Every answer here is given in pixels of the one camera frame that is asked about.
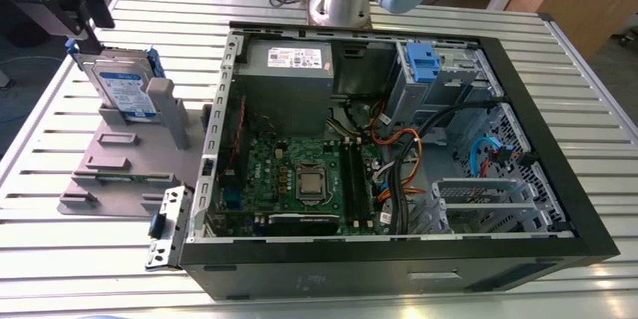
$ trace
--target ram slot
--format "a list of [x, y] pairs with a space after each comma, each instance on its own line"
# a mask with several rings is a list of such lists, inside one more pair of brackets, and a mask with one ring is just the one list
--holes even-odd
[[340, 185], [343, 188], [346, 223], [351, 226], [355, 221], [355, 201], [352, 192], [352, 171], [350, 164], [350, 145], [339, 146]]
[[370, 227], [372, 226], [372, 217], [370, 215], [368, 191], [366, 189], [364, 162], [359, 146], [352, 146], [350, 149], [350, 166], [356, 219], [359, 220], [360, 227]]

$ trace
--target metal plate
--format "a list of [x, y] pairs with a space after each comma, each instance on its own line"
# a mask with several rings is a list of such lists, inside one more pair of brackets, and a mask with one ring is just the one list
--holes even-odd
[[[267, 0], [115, 0], [112, 15], [117, 28], [97, 31], [99, 38], [133, 49], [155, 44], [187, 108], [215, 98], [228, 21], [306, 22], [299, 4], [275, 10]], [[340, 318], [395, 318], [398, 312], [407, 318], [460, 318], [471, 312], [474, 318], [535, 319], [548, 312], [564, 318], [626, 318], [638, 312], [637, 132], [556, 29], [535, 14], [444, 7], [394, 16], [372, 6], [372, 20], [376, 28], [502, 39], [621, 255], [504, 294], [215, 303], [183, 272], [144, 272], [145, 221], [56, 211], [100, 123], [100, 100], [67, 60], [0, 163], [3, 314], [140, 318], [165, 309], [188, 310], [180, 318], [209, 318], [211, 312], [220, 318], [251, 318], [255, 312], [323, 318], [330, 311]]]

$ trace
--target wire bundle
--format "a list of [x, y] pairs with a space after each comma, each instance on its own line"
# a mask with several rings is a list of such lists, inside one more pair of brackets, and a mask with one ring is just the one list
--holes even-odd
[[[458, 105], [452, 105], [439, 112], [436, 112], [419, 126], [416, 131], [418, 138], [422, 138], [430, 130], [452, 115], [456, 111], [464, 108], [492, 108], [499, 103], [499, 100], [480, 101], [480, 102], [464, 102]], [[407, 234], [407, 200], [406, 193], [403, 192], [403, 182], [400, 179], [400, 167], [403, 160], [407, 157], [411, 147], [414, 146], [412, 142], [407, 142], [403, 145], [403, 148], [399, 151], [396, 156], [395, 163], [390, 169], [388, 175], [388, 190], [390, 198], [392, 199], [392, 221], [390, 223], [390, 231], [392, 234]]]

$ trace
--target floor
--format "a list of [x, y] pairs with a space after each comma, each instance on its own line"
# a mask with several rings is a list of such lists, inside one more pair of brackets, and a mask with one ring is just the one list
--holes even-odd
[[638, 124], [638, 42], [622, 47], [618, 39], [611, 39], [589, 59], [589, 65]]
[[[15, 86], [0, 90], [0, 157], [17, 134], [25, 115], [33, 108], [41, 92], [52, 78], [60, 61], [65, 56], [61, 37], [51, 37], [41, 45], [21, 48], [7, 39], [13, 27], [27, 21], [25, 16], [0, 0], [0, 70], [15, 81]], [[17, 57], [28, 58], [7, 62]], [[609, 91], [621, 103], [634, 123], [638, 123], [638, 44], [627, 48], [611, 39], [590, 59], [590, 65]]]

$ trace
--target open computer tower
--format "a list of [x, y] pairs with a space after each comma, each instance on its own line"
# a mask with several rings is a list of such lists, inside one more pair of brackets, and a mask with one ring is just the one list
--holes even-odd
[[231, 24], [147, 269], [216, 300], [502, 291], [618, 250], [494, 38]]

